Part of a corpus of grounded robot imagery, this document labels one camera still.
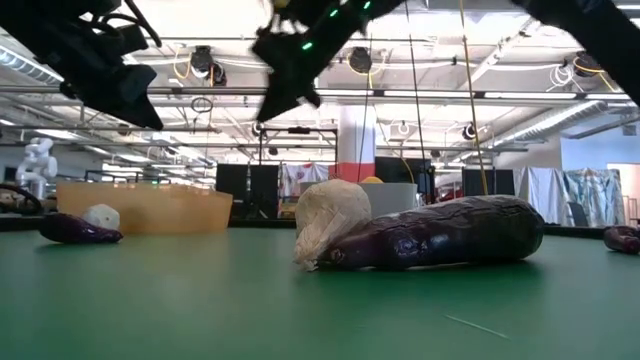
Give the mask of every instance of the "white humanoid robot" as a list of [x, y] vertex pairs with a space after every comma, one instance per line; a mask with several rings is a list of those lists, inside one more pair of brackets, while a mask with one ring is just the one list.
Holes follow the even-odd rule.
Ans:
[[49, 156], [53, 141], [46, 138], [33, 138], [25, 147], [25, 157], [16, 171], [17, 185], [27, 188], [38, 200], [45, 197], [47, 180], [58, 174], [58, 161]]

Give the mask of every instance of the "purple eggplant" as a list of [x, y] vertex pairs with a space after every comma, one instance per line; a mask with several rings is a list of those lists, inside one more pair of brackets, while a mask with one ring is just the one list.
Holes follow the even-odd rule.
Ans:
[[604, 244], [611, 250], [637, 255], [640, 253], [640, 234], [630, 226], [612, 226], [604, 231]]
[[40, 224], [40, 235], [63, 244], [114, 244], [122, 239], [117, 230], [94, 226], [68, 214], [45, 216]]
[[477, 196], [382, 216], [335, 239], [319, 268], [402, 270], [526, 258], [542, 243], [544, 220], [512, 196]]

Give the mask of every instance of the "orange bin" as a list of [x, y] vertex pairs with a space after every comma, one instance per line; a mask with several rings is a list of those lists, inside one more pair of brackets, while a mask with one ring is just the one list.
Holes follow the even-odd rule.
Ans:
[[224, 231], [233, 196], [186, 185], [58, 183], [58, 210], [76, 216], [105, 204], [120, 213], [125, 235], [188, 235]]

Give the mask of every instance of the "gray box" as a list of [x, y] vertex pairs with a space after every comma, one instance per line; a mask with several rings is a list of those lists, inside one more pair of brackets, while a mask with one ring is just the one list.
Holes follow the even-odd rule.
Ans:
[[[300, 191], [304, 193], [316, 182], [300, 183]], [[416, 207], [418, 185], [409, 183], [360, 183], [371, 203], [373, 218], [412, 210]]]

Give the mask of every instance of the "red and white pillar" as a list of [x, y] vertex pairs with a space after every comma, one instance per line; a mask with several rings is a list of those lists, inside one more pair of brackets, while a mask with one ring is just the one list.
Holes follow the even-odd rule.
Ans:
[[338, 122], [338, 166], [332, 174], [359, 182], [375, 175], [376, 110], [373, 106], [343, 106]]

